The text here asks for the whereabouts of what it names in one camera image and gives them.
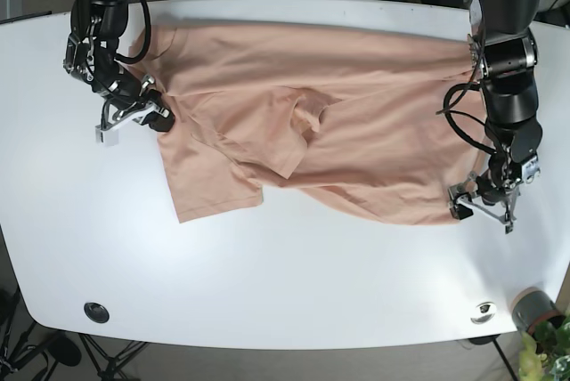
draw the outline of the black equipment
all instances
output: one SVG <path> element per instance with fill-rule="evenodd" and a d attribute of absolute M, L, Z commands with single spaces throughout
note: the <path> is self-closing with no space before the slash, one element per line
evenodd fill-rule
<path fill-rule="evenodd" d="M 5 326 L 4 326 L 4 336 L 2 339 L 2 344 L 0 345 L 0 381 L 4 381 L 8 376 L 11 374 L 18 372 L 22 368 L 24 368 L 28 363 L 33 361 L 37 356 L 42 355 L 46 361 L 46 367 L 42 369 L 37 375 L 34 377 L 34 380 L 42 379 L 47 381 L 49 377 L 53 374 L 53 371 L 57 367 L 57 361 L 53 364 L 52 369 L 50 370 L 47 377 L 44 377 L 47 373 L 47 355 L 46 351 L 54 350 L 53 345 L 56 344 L 61 338 L 65 337 L 65 333 L 62 330 L 57 330 L 52 333 L 46 340 L 44 340 L 41 344 L 38 345 L 29 345 L 29 336 L 33 332 L 34 328 L 36 327 L 37 323 L 32 321 L 29 325 L 28 329 L 24 331 L 16 345 L 12 348 L 10 352 L 10 337 L 12 336 L 12 325 L 14 322 L 14 318 L 16 316 L 16 310 L 18 308 L 18 304 L 21 300 L 21 293 L 20 288 L 16 289 L 16 292 L 12 295 L 10 302 L 7 307 Z"/>
<path fill-rule="evenodd" d="M 149 125 L 158 132 L 167 132 L 175 117 L 161 100 L 161 94 L 150 89 L 151 77 L 143 82 L 121 64 L 141 61 L 151 43 L 151 15 L 146 0 L 142 5 L 145 22 L 144 43 L 135 57 L 117 53 L 118 40 L 128 22 L 128 0 L 75 0 L 71 10 L 69 34 L 64 68 L 89 84 L 93 92 L 105 100 L 97 137 L 108 145 L 117 143 L 117 130 L 129 120 Z M 109 119 L 109 107 L 118 112 Z"/>
<path fill-rule="evenodd" d="M 123 368 L 132 361 L 136 356 L 138 356 L 149 343 L 143 343 L 141 341 L 131 341 L 119 354 L 116 356 L 109 356 L 102 347 L 97 344 L 97 342 L 90 335 L 79 334 L 79 338 L 87 351 L 89 359 L 93 363 L 95 369 L 97 370 L 97 376 L 101 378 L 101 381 L 113 381 L 116 379 L 124 379 L 126 381 L 140 381 L 139 379 L 129 378 L 123 372 Z M 94 356 L 91 347 L 103 357 L 107 362 L 105 368 L 99 366 L 97 359 Z"/>
<path fill-rule="evenodd" d="M 128 20 L 127 1 L 76 0 L 64 62 L 73 77 L 89 84 L 105 99 L 97 134 L 99 141 L 107 144 L 116 141 L 113 133 L 130 119 L 161 132 L 170 130 L 175 121 L 162 102 L 161 94 L 150 89 L 152 77 L 146 77 L 141 83 L 121 65 L 140 61 L 151 39 L 148 6 L 145 0 L 140 0 L 146 26 L 142 50 L 133 58 L 117 53 L 118 39 L 125 32 Z M 538 51 L 528 28 L 538 2 L 473 0 L 470 41 L 476 60 L 473 75 L 463 87 L 450 89 L 439 111 L 462 139 L 490 155 L 486 172 L 472 173 L 465 182 L 450 187 L 452 214 L 463 219 L 472 215 L 473 209 L 480 210 L 505 225 L 506 232 L 513 229 L 519 186 L 530 183 L 540 172 L 537 149 L 542 128 L 536 118 L 538 92 L 533 75 Z M 483 94 L 487 109 L 484 127 L 494 149 L 473 142 L 454 124 L 452 116 L 466 114 L 453 107 L 469 89 Z M 460 95 L 452 101 L 458 92 Z M 118 110 L 112 121 L 110 105 Z M 469 182 L 475 184 L 476 190 L 471 190 Z M 478 198 L 483 201 L 482 206 L 475 202 Z M 504 206 L 505 215 L 494 215 L 485 207 L 497 203 Z"/>
<path fill-rule="evenodd" d="M 454 102 L 450 102 L 452 94 L 461 89 L 450 89 L 440 111 L 457 132 L 451 116 L 453 106 L 465 89 L 481 91 L 487 109 L 485 134 L 493 142 L 494 150 L 475 145 L 489 153 L 489 168 L 484 174 L 471 174 L 464 183 L 450 188 L 452 213 L 464 219 L 473 214 L 473 208 L 478 209 L 499 220 L 507 233 L 513 229 L 519 186 L 532 182 L 540 173 L 537 149 L 542 128 L 536 118 L 538 91 L 534 82 L 538 49 L 528 28 L 539 1 L 478 0 L 479 5 L 471 5 L 474 29 L 471 47 L 477 59 L 474 72 L 479 80 L 468 83 Z M 465 134 L 459 135 L 474 144 Z M 475 192 L 468 192 L 468 182 L 476 184 Z M 476 197 L 481 197 L 485 206 L 502 204 L 505 215 L 494 215 L 478 205 Z"/>

